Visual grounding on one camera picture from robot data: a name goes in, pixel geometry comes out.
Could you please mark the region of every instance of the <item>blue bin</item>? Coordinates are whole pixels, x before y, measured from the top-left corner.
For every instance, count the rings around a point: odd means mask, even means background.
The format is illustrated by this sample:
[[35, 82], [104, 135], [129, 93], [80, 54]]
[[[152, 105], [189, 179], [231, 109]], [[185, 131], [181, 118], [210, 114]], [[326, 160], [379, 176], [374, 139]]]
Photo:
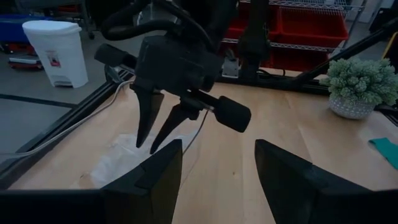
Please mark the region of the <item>blue bin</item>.
[[24, 22], [34, 20], [52, 20], [52, 18], [20, 14], [0, 15], [0, 42], [29, 43], [22, 25]]

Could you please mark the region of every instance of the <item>white cable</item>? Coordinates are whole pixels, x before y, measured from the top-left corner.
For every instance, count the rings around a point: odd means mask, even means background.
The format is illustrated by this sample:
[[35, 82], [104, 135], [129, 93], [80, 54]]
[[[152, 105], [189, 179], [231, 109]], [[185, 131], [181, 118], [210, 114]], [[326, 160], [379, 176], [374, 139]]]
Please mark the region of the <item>white cable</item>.
[[48, 146], [49, 144], [53, 143], [54, 141], [56, 141], [57, 139], [59, 139], [60, 137], [66, 135], [69, 131], [72, 131], [73, 129], [79, 127], [80, 125], [82, 125], [84, 122], [88, 121], [89, 119], [91, 119], [92, 117], [96, 116], [97, 114], [99, 114], [101, 111], [105, 110], [106, 108], [108, 108], [109, 106], [111, 106], [115, 100], [116, 97], [118, 97], [118, 94], [120, 92], [120, 89], [130, 83], [133, 83], [134, 80], [129, 80], [129, 81], [125, 81], [120, 83], [120, 85], [118, 86], [118, 88], [116, 89], [115, 94], [113, 95], [112, 100], [105, 106], [103, 106], [102, 108], [94, 111], [92, 114], [88, 115], [87, 117], [83, 118], [81, 121], [77, 122], [76, 124], [70, 126], [69, 128], [67, 128], [66, 130], [62, 131], [61, 133], [59, 133], [58, 135], [54, 136], [53, 138], [51, 138], [50, 140], [48, 140], [47, 142], [43, 143], [42, 145], [38, 146], [37, 148], [29, 151], [29, 152], [20, 152], [20, 153], [0, 153], [0, 157], [6, 157], [8, 159], [12, 159], [12, 158], [22, 158], [25, 156], [30, 156], [32, 154], [35, 154], [36, 152], [39, 152], [40, 150], [42, 150], [43, 148], [45, 148], [46, 146]]

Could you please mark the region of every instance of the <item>label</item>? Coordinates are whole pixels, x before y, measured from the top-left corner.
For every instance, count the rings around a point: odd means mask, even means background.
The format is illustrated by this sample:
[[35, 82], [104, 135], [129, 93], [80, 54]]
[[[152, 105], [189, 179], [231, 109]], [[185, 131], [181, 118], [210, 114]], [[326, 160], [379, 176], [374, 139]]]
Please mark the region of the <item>label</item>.
[[58, 53], [54, 50], [46, 50], [45, 53], [47, 54], [47, 58], [50, 61], [50, 65], [53, 67], [61, 67], [61, 62], [58, 58]]

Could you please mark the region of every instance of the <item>succulent plant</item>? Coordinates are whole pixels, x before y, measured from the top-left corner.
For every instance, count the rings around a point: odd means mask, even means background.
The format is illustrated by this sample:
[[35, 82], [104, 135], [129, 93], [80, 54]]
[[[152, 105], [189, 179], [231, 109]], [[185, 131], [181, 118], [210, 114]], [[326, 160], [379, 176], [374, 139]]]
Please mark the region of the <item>succulent plant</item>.
[[329, 86], [331, 98], [343, 98], [349, 104], [394, 105], [398, 99], [398, 75], [389, 59], [332, 61], [328, 77], [320, 80], [320, 84]]

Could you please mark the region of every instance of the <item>metal shelf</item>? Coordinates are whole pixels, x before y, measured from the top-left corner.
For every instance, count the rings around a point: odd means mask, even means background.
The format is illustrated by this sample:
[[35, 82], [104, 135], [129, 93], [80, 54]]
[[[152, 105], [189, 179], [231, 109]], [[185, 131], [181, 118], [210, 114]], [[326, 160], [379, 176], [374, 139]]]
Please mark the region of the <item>metal shelf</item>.
[[[250, 3], [250, 0], [240, 0], [240, 2]], [[351, 11], [351, 10], [360, 11], [363, 8], [363, 6], [347, 5], [346, 0], [295, 0], [295, 1], [270, 0], [269, 4], [275, 6], [304, 7], [311, 9], [335, 9], [335, 10], [344, 10], [344, 11]]]
[[[224, 43], [237, 44], [237, 39], [223, 39]], [[281, 44], [281, 43], [271, 43], [271, 47], [281, 47], [288, 49], [300, 49], [300, 50], [316, 50], [322, 52], [330, 52], [332, 53], [334, 50], [339, 50], [340, 48], [329, 48], [329, 47], [316, 47], [316, 46], [307, 46], [307, 45], [295, 45], [295, 44]]]

